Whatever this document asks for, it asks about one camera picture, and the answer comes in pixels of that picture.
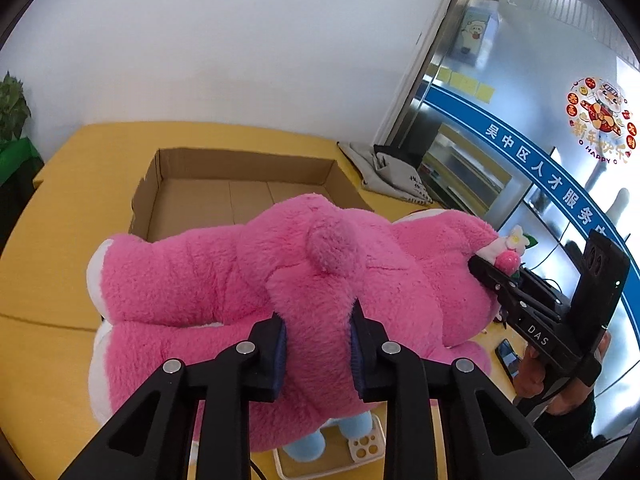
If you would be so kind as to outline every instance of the new year sticker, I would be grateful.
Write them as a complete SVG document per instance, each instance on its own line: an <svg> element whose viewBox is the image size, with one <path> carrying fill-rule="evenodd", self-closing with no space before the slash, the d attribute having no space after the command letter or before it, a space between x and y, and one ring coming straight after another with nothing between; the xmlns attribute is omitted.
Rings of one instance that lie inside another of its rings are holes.
<svg viewBox="0 0 640 480"><path fill-rule="evenodd" d="M569 126L578 143L597 160L626 164L636 147L637 131L622 90L611 81L586 77L574 83L566 99Z"/></svg>

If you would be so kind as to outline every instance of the light blue plush foot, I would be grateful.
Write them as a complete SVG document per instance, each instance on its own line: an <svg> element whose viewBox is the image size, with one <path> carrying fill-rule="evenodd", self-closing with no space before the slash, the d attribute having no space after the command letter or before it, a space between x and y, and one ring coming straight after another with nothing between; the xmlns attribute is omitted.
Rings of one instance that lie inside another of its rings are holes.
<svg viewBox="0 0 640 480"><path fill-rule="evenodd" d="M360 415L350 416L349 418L341 418L338 421L338 428L344 438L356 439L368 435L373 429L373 420L371 412L364 412Z"/></svg>
<svg viewBox="0 0 640 480"><path fill-rule="evenodd" d="M324 436L320 430L283 446L282 449L296 462L312 462L324 453Z"/></svg>

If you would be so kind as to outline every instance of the human hand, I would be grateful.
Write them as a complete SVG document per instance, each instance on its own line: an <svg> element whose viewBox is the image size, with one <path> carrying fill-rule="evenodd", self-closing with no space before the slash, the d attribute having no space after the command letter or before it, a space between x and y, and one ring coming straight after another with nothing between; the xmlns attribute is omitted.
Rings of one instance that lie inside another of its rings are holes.
<svg viewBox="0 0 640 480"><path fill-rule="evenodd" d="M600 362L609 349L611 334L607 331L602 336L598 345L596 358ZM516 394L521 397L531 398L542 393L544 389L545 367L537 359L538 352L532 346L528 346L520 366L518 374L513 379L513 387ZM586 386L580 379L572 380L567 387L554 397L546 408L551 415L564 415L580 406L593 390L593 385Z"/></svg>

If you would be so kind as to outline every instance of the pink plush toy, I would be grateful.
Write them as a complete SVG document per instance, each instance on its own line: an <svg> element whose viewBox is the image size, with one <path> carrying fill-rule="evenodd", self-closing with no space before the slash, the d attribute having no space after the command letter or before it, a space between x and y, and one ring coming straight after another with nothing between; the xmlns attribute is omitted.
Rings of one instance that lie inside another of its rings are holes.
<svg viewBox="0 0 640 480"><path fill-rule="evenodd" d="M286 377L276 402L251 405L250 447L290 444L330 418L370 408L351 378L356 298L365 316L421 357L450 363L464 356L489 372L488 356L468 339L498 306L467 261L479 253L511 274L519 249L458 211L428 210L391 224L314 194L276 204L246 225L152 244L117 235L87 269L89 294L106 319L90 367L92 409L105 422L165 360L214 358L277 312L287 327Z"/></svg>

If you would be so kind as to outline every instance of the silver rivet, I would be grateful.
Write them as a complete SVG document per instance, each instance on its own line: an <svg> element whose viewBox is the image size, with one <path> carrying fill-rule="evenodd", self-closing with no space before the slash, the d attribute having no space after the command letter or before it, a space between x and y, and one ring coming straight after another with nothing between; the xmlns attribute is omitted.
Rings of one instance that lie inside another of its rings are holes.
<svg viewBox="0 0 640 480"><path fill-rule="evenodd" d="M251 341L241 341L236 345L236 352L239 354L250 354L255 350L255 345Z"/></svg>
<svg viewBox="0 0 640 480"><path fill-rule="evenodd" d="M474 370L475 366L473 361L470 361L469 359L458 359L456 361L456 368L461 372L468 374Z"/></svg>
<svg viewBox="0 0 640 480"><path fill-rule="evenodd" d="M175 374L180 368L182 368L182 364L178 359L169 359L162 365L162 371L168 374Z"/></svg>
<svg viewBox="0 0 640 480"><path fill-rule="evenodd" d="M397 354L400 351L400 345L395 341L386 341L382 343L382 351L385 354Z"/></svg>

